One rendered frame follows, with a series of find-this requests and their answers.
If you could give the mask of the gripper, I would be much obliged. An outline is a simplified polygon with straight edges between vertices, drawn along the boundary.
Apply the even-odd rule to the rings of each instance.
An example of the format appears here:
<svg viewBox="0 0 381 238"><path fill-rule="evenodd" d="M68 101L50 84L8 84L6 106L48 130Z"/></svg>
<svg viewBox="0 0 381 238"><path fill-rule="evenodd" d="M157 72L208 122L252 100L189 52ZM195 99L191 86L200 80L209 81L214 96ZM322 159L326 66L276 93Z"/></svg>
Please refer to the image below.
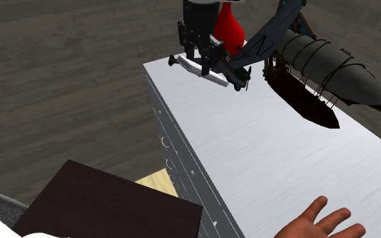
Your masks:
<svg viewBox="0 0 381 238"><path fill-rule="evenodd" d="M183 20L178 21L179 42L184 46L186 58L194 60L194 49L200 48L202 75L219 63L223 54L223 41L212 33L217 23L220 3L196 3L183 0Z"/></svg>

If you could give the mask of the red vase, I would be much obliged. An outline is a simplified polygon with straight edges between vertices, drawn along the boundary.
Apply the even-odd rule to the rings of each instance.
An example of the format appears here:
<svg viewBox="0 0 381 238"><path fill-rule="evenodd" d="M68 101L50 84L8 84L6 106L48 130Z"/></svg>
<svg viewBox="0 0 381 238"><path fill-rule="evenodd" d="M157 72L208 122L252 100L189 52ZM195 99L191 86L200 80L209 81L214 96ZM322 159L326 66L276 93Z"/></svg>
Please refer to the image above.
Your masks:
<svg viewBox="0 0 381 238"><path fill-rule="evenodd" d="M230 2L223 3L213 35L217 40L224 42L225 50L232 56L239 51L238 46L244 46L244 30L234 18Z"/></svg>

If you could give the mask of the grey model biplane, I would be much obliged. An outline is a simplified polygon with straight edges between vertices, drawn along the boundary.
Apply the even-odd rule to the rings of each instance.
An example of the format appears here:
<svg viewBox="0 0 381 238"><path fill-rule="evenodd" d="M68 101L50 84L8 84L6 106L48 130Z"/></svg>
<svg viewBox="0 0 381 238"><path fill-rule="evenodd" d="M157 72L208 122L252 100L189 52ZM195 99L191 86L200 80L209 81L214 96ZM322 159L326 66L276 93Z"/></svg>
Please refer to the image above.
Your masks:
<svg viewBox="0 0 381 238"><path fill-rule="evenodd" d="M245 67L265 60L273 53L306 3L306 0L286 0L286 4L248 42L244 41L243 47L238 46L235 56L225 50L223 43L222 57L210 70L223 76L236 91L247 88L251 69Z"/></svg>

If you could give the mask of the white chest of drawers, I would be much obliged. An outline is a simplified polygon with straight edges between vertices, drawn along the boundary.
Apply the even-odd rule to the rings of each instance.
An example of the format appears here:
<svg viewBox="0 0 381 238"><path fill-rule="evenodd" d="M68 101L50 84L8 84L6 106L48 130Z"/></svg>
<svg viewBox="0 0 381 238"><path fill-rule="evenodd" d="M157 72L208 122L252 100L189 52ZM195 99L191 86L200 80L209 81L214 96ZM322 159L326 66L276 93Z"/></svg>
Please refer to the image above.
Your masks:
<svg viewBox="0 0 381 238"><path fill-rule="evenodd" d="M335 108L339 128L295 112L252 66L235 91L167 59L145 64L166 169L182 199L203 207L198 238L273 238L317 197L347 228L381 238L381 139Z"/></svg>

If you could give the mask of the pale yellow flat board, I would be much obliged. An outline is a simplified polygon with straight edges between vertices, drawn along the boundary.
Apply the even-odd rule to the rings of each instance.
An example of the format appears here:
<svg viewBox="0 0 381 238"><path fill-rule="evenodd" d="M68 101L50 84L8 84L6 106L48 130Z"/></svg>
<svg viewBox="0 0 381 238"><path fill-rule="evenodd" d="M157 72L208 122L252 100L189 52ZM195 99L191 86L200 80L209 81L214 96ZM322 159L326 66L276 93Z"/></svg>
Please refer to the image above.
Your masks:
<svg viewBox="0 0 381 238"><path fill-rule="evenodd" d="M163 193L178 197L177 192L171 182L169 175L165 168L159 170L153 174L145 176L137 181L136 183L144 185L146 187L161 191Z"/></svg>

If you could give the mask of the grey airship model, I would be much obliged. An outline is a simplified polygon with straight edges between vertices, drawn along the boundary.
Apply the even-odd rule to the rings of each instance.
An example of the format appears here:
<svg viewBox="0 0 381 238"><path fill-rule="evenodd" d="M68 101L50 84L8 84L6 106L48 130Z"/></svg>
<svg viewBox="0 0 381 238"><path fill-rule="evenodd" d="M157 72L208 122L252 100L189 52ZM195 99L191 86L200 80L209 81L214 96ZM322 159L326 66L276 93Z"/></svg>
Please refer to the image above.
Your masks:
<svg viewBox="0 0 381 238"><path fill-rule="evenodd" d="M337 101L381 112L381 86L351 52L318 38L298 13L274 52L264 61L268 85L304 119L338 129Z"/></svg>

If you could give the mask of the brown hand figure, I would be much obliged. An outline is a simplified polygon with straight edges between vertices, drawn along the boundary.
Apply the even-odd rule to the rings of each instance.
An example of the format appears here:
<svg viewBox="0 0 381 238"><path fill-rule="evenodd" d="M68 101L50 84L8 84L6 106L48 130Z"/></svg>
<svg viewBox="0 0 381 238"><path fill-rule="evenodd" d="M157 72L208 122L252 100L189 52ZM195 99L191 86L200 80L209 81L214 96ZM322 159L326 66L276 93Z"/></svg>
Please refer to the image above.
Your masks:
<svg viewBox="0 0 381 238"><path fill-rule="evenodd" d="M321 195L297 218L282 228L273 238L362 238L365 227L356 223L332 235L334 229L351 217L348 208L340 208L315 223L319 213L327 205L328 199Z"/></svg>

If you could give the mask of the grey mesh box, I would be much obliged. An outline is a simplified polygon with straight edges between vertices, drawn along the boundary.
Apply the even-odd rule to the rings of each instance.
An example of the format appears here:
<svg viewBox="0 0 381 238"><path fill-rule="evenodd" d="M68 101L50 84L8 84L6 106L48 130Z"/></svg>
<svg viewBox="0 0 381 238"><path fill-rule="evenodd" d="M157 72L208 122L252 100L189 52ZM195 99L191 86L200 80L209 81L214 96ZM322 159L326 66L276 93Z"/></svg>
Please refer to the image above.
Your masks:
<svg viewBox="0 0 381 238"><path fill-rule="evenodd" d="M27 208L27 205L0 194L0 221L9 228L14 227Z"/></svg>

